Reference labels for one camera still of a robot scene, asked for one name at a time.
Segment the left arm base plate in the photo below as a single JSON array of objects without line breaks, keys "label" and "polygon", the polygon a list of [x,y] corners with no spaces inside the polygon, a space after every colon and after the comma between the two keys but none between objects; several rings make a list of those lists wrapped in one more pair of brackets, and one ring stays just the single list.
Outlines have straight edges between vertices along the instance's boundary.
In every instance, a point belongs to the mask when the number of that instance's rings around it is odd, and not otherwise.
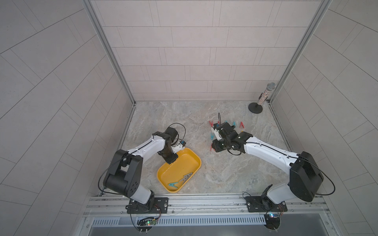
[{"label": "left arm base plate", "polygon": [[130,200],[126,205],[128,214],[160,214],[167,213],[169,198],[157,197],[149,200],[146,204],[139,203],[135,200]]}]

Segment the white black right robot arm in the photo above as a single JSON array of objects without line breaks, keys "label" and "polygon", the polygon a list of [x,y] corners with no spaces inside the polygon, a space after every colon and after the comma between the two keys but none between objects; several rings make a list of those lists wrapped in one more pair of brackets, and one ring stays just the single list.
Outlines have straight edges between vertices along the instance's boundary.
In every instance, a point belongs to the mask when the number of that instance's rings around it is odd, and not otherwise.
[{"label": "white black right robot arm", "polygon": [[289,180],[267,187],[262,194],[269,203],[279,204],[286,200],[298,198],[312,202],[318,194],[324,176],[313,157],[307,153],[289,152],[265,143],[247,132],[237,133],[213,129],[215,140],[212,147],[216,152],[237,150],[241,154],[259,157],[278,167],[289,175]]}]

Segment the yellow plastic storage tray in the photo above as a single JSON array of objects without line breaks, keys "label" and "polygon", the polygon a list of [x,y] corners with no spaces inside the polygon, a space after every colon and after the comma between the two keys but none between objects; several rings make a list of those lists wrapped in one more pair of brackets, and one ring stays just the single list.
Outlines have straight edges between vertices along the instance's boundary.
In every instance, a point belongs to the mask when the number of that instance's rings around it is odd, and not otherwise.
[{"label": "yellow plastic storage tray", "polygon": [[[201,159],[191,149],[185,148],[178,152],[178,158],[172,164],[164,163],[157,171],[157,179],[169,193],[179,192],[188,180],[200,169]],[[193,175],[184,184],[181,181],[184,175],[193,172]],[[176,188],[170,188],[169,183],[178,182]]]}]

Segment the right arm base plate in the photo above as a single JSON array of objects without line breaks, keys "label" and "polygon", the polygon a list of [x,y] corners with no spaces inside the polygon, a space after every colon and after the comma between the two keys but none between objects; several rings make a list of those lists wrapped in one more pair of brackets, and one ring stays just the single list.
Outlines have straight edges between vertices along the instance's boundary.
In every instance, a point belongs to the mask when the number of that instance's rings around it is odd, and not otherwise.
[{"label": "right arm base plate", "polygon": [[267,197],[261,196],[243,196],[246,201],[248,212],[287,212],[287,206],[285,202],[275,204]]}]

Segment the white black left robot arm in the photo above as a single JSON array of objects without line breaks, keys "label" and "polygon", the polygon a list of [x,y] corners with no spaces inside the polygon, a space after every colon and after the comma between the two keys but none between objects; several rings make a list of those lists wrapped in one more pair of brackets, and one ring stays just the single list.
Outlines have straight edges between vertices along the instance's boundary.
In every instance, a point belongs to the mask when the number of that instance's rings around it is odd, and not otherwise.
[{"label": "white black left robot arm", "polygon": [[157,153],[167,164],[172,164],[178,158],[177,152],[184,149],[184,145],[177,142],[178,132],[168,128],[165,132],[153,133],[149,140],[135,148],[116,151],[102,175],[103,187],[151,209],[155,194],[140,184],[143,161]]}]

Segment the grey clothespin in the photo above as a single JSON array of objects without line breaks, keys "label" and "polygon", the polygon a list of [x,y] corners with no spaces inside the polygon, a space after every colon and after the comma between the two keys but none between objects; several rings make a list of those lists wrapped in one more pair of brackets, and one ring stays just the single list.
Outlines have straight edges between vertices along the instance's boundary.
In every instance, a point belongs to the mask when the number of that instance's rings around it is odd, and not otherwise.
[{"label": "grey clothespin", "polygon": [[193,172],[184,175],[183,178],[181,179],[181,181],[183,182],[183,184],[184,184],[188,179],[190,179],[190,177],[191,177],[192,175],[193,175]]}]

